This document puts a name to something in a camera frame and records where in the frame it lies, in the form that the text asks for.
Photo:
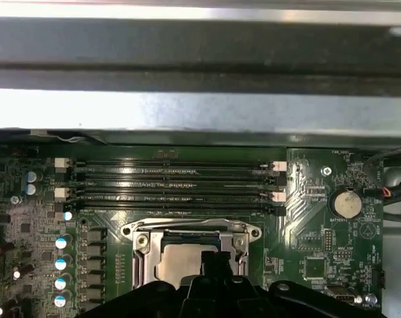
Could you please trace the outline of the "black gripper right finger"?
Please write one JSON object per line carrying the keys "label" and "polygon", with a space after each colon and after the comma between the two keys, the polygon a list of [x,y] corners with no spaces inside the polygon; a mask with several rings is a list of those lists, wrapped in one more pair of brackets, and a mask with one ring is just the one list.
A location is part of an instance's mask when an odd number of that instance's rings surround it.
{"label": "black gripper right finger", "polygon": [[217,253],[217,281],[222,285],[217,301],[227,317],[382,317],[346,299],[325,295],[287,280],[264,290],[248,278],[235,275],[229,252]]}

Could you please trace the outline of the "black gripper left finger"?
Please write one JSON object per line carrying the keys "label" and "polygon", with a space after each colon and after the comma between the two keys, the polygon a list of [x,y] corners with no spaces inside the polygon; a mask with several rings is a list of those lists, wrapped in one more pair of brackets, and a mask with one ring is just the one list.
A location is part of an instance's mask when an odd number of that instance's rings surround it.
{"label": "black gripper left finger", "polygon": [[176,288],[154,281],[102,305],[84,311],[83,317],[215,317],[224,281],[224,253],[204,251],[200,272],[185,276]]}

